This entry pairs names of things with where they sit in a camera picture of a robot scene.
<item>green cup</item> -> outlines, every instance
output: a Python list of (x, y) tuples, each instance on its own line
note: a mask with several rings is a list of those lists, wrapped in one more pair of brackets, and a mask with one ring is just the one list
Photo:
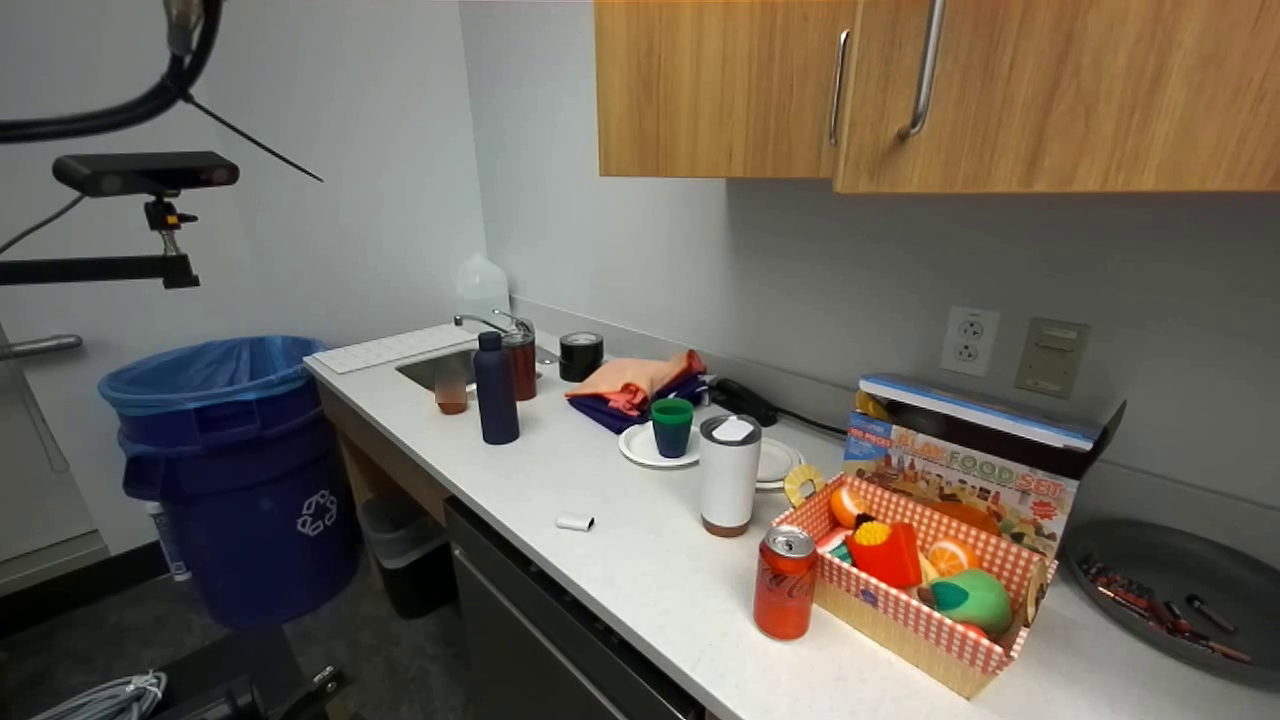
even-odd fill
[(652, 439), (656, 439), (658, 456), (677, 461), (689, 453), (689, 432), (690, 432), (690, 405), (689, 400), (679, 400), (679, 395), (652, 400), (646, 425), (652, 425)]

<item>cabinet handle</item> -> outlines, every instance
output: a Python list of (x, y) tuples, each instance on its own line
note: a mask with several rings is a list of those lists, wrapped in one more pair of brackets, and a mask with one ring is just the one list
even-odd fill
[(900, 142), (913, 139), (926, 125), (935, 47), (944, 38), (944, 11), (948, 11), (948, 0), (926, 0), (915, 103), (913, 103), (913, 120), (897, 132)]
[(843, 62), (849, 62), (849, 26), (841, 26), (841, 37), (837, 37), (837, 74), (833, 74), (833, 129), (826, 129), (826, 139), (837, 139), (837, 132), (841, 132), (841, 95), (843, 95)]

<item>sink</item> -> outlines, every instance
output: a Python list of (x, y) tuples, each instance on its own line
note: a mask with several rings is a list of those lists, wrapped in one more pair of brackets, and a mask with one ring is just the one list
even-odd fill
[(477, 380), (477, 349), (401, 363), (401, 375), (417, 380), (428, 391), (434, 391), (445, 383), (472, 383)]

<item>black mug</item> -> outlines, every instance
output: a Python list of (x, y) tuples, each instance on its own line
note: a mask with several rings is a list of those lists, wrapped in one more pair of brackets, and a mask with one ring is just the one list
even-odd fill
[(604, 363), (604, 337), (568, 332), (559, 337), (559, 380), (581, 383)]

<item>white cup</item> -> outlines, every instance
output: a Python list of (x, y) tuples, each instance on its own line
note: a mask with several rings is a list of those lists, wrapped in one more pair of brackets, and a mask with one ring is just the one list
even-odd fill
[(740, 537), (754, 513), (760, 425), (708, 416), (699, 425), (699, 517), (712, 537)]

